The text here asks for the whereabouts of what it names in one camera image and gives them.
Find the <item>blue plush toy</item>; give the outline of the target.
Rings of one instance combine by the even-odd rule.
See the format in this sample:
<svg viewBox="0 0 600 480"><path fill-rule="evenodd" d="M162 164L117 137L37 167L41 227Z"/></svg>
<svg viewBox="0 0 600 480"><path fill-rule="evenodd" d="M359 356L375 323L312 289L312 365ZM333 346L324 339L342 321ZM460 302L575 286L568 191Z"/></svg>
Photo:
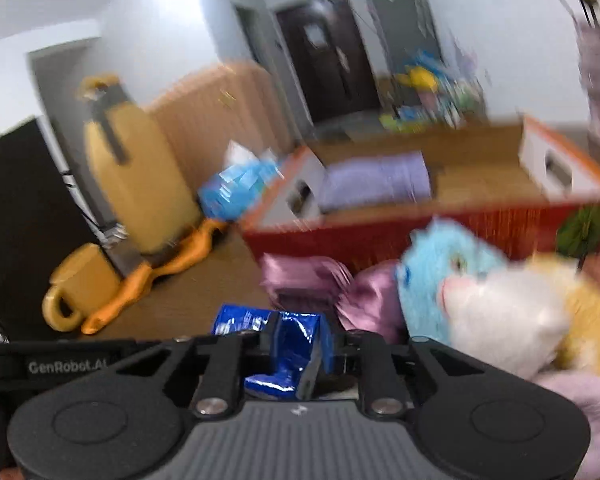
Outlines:
<svg viewBox="0 0 600 480"><path fill-rule="evenodd" d="M411 232L411 246L396 267L408 333L449 344L449 321L438 306L442 282L450 276L477 275L507 265L504 252L451 219L434 218L425 229Z"/></svg>

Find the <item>red orange cardboard box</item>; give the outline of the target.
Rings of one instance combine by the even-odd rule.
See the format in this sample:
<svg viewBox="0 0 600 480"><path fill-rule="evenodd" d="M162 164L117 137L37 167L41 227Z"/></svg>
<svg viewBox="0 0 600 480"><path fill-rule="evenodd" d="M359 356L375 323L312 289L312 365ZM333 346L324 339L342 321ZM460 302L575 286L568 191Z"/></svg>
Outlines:
<svg viewBox="0 0 600 480"><path fill-rule="evenodd" d="M316 204L327 166L355 157L419 152L432 200L324 214ZM411 234L449 218L511 259L554 249L600 249L600 164L533 117L513 122L431 127L298 148L282 175L239 222L253 257L324 256L358 272L400 258Z"/></svg>

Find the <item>black paper shopping bag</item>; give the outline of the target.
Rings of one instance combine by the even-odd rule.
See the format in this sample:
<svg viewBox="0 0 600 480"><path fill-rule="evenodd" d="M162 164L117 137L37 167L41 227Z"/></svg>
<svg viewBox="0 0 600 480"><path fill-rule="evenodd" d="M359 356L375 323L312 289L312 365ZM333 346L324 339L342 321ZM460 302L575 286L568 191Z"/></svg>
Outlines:
<svg viewBox="0 0 600 480"><path fill-rule="evenodd" d="M71 197L34 118L0 136L0 333L55 340L42 303L50 276L97 238Z"/></svg>

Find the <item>yellow thermos jug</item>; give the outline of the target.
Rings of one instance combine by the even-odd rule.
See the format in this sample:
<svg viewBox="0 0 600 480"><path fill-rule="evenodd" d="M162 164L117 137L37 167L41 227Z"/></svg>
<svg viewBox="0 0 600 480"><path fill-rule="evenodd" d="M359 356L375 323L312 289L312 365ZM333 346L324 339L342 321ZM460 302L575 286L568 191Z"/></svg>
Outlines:
<svg viewBox="0 0 600 480"><path fill-rule="evenodd" d="M102 195L141 254L164 252L201 219L166 136L115 74L84 78L78 96L88 110L86 158Z"/></svg>

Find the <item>purple satin scrunchie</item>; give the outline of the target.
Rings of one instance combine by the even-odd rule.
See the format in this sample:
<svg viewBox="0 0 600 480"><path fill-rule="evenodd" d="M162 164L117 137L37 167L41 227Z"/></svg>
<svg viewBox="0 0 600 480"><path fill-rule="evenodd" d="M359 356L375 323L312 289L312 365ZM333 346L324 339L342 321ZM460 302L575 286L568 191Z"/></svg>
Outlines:
<svg viewBox="0 0 600 480"><path fill-rule="evenodd" d="M352 274L327 257L266 254L260 259L261 286L274 308L324 315L332 327L366 330L390 344L407 340L393 260Z"/></svg>

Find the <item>pink ribbed suitcase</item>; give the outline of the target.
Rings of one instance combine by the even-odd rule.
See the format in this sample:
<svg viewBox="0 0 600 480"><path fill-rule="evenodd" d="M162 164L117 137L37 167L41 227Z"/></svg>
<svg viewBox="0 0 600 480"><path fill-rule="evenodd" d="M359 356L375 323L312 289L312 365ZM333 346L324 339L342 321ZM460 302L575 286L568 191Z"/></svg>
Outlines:
<svg viewBox="0 0 600 480"><path fill-rule="evenodd" d="M252 61L191 73L145 110L158 122L192 191L222 170L232 141L257 155L285 154L294 144L271 75Z"/></svg>

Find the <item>lilac fluffy headband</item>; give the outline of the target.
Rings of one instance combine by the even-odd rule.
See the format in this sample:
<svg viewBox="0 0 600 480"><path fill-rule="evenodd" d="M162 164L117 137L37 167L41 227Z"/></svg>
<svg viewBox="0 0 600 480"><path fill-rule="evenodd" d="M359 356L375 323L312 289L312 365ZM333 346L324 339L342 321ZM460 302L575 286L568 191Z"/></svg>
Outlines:
<svg viewBox="0 0 600 480"><path fill-rule="evenodd" d="M539 374L534 382L564 396L585 414L591 428L591 441L576 478L600 479L600 376L564 370Z"/></svg>

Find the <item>white yellow plush alpaca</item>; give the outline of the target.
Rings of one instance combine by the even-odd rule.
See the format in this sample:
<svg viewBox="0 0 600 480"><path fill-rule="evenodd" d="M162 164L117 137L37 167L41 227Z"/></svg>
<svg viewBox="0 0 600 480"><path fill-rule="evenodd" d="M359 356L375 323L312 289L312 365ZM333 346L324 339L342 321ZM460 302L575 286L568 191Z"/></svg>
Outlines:
<svg viewBox="0 0 600 480"><path fill-rule="evenodd" d="M535 255L439 287L449 346L522 378L541 370L600 375L600 282L573 260Z"/></svg>

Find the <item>green basket on floor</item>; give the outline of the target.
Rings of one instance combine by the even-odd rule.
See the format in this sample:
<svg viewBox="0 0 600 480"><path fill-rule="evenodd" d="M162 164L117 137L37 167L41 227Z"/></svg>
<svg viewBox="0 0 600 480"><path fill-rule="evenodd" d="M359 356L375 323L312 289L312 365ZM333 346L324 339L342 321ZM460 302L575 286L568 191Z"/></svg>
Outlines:
<svg viewBox="0 0 600 480"><path fill-rule="evenodd" d="M428 124L421 120L403 120L393 114L381 114L379 116L382 128L398 133L416 133L424 131Z"/></svg>

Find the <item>blue tissue pack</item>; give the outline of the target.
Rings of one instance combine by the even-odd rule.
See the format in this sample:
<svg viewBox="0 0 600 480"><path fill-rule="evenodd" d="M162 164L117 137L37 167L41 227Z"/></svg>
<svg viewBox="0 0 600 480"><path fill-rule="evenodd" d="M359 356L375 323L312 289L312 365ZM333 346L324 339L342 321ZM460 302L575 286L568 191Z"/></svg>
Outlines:
<svg viewBox="0 0 600 480"><path fill-rule="evenodd" d="M257 156L242 144L230 141L223 169L198 190L204 215L227 222L238 220L282 175L279 168L280 160L270 148Z"/></svg>

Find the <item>dark brown entrance door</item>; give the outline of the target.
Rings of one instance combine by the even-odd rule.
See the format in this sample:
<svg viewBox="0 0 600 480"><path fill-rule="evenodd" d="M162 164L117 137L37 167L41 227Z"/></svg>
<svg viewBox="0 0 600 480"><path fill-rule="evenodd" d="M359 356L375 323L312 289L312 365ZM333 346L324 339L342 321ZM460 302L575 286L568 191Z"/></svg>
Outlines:
<svg viewBox="0 0 600 480"><path fill-rule="evenodd" d="M380 109L349 0L308 0L275 16L314 122Z"/></svg>

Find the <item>grey refrigerator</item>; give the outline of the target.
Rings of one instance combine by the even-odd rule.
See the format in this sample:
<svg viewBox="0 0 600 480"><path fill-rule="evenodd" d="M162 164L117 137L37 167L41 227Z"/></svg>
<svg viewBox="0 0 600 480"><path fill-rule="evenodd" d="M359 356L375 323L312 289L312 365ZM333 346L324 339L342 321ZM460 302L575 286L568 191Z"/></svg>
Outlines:
<svg viewBox="0 0 600 480"><path fill-rule="evenodd" d="M436 23L429 0L365 0L367 28L378 48L370 54L376 76L404 70L419 53L442 59Z"/></svg>

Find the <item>lilac knit pouch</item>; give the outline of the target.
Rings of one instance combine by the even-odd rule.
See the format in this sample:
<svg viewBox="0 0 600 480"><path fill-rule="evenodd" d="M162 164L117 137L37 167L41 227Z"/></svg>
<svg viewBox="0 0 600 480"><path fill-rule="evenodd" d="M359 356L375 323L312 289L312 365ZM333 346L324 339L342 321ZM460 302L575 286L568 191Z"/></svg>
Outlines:
<svg viewBox="0 0 600 480"><path fill-rule="evenodd" d="M429 171L421 152L355 157L329 165L317 195L321 211L417 203L432 197Z"/></svg>

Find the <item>blue small tissue packet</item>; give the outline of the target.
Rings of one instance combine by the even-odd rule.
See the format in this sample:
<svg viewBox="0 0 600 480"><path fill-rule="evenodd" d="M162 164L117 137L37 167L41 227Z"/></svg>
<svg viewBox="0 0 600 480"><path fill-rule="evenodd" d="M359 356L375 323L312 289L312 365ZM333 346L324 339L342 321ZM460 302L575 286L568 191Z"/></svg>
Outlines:
<svg viewBox="0 0 600 480"><path fill-rule="evenodd" d="M256 332L272 310L224 304L216 315L212 333L227 335ZM277 326L277 376L279 392L247 392L262 400L306 401L312 398L322 368L321 313L279 313Z"/></svg>

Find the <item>yellow watering can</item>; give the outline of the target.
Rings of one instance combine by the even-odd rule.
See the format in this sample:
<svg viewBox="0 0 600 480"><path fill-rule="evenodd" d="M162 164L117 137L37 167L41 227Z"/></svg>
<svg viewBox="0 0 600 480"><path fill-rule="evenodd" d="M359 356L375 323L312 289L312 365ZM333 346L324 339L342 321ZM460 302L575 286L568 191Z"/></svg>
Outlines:
<svg viewBox="0 0 600 480"><path fill-rule="evenodd" d="M436 75L422 66L415 66L406 73L396 74L396 81L417 91L437 92L439 88Z"/></svg>

